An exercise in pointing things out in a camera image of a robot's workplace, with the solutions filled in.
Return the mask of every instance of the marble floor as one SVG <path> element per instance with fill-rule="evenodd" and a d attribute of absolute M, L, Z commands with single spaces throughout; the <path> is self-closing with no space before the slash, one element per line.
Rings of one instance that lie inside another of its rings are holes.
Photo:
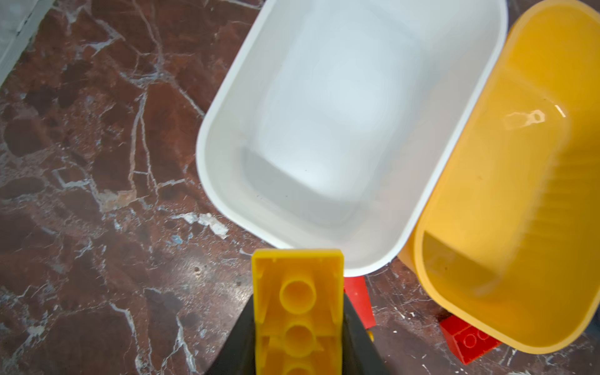
<path fill-rule="evenodd" d="M 511 22 L 535 2 L 510 0 Z M 0 88 L 0 373 L 191 374 L 215 358 L 268 245 L 211 205 L 194 146 L 262 4 L 49 11 Z M 463 366 L 438 327 L 447 313 L 398 260 L 367 284 L 392 374 L 600 374 L 585 335 Z"/>

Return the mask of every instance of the yellow lego brick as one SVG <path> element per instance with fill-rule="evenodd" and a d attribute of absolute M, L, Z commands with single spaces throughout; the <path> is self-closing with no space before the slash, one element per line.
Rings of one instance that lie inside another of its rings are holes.
<path fill-rule="evenodd" d="M 344 256 L 259 249 L 252 256 L 257 375 L 340 375 Z"/>

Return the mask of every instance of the yellow plastic bin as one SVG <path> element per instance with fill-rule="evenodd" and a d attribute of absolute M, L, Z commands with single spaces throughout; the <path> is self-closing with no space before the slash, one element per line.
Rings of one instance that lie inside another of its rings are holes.
<path fill-rule="evenodd" d="M 441 306 L 527 353 L 600 301 L 600 15 L 546 0 L 514 25 L 400 258 Z"/>

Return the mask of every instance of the lego stud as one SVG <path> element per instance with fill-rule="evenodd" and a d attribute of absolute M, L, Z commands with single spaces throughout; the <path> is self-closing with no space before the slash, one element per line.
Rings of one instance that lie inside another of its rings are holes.
<path fill-rule="evenodd" d="M 284 309 L 292 314 L 304 314 L 312 309 L 317 295 L 309 278 L 286 280 L 279 291 L 279 300 Z"/>
<path fill-rule="evenodd" d="M 464 337 L 463 344 L 469 349 L 474 348 L 477 344 L 477 338 L 473 334 L 468 334 Z"/>
<path fill-rule="evenodd" d="M 313 333 L 306 326 L 291 326 L 283 337 L 283 349 L 292 357 L 306 357 L 313 351 Z"/>
<path fill-rule="evenodd" d="M 306 368 L 303 367 L 295 367 L 291 370 L 289 370 L 288 372 L 286 372 L 286 375 L 311 375 L 312 372 L 309 371 Z"/>
<path fill-rule="evenodd" d="M 487 340 L 490 337 L 490 335 L 488 335 L 485 332 L 477 331 L 477 337 L 479 337 L 482 340 Z"/>

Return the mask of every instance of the red lego brick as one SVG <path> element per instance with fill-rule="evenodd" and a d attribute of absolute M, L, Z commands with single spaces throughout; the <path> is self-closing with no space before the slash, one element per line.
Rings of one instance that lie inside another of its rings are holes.
<path fill-rule="evenodd" d="M 365 329 L 375 327 L 375 317 L 373 316 L 373 308 L 371 307 L 371 299 L 367 291 L 365 277 L 346 277 L 344 278 L 344 291 L 350 298 L 354 310 L 361 318 Z"/>
<path fill-rule="evenodd" d="M 444 319 L 440 323 L 440 328 L 446 337 L 450 351 L 465 365 L 501 344 L 495 338 L 456 316 Z"/>

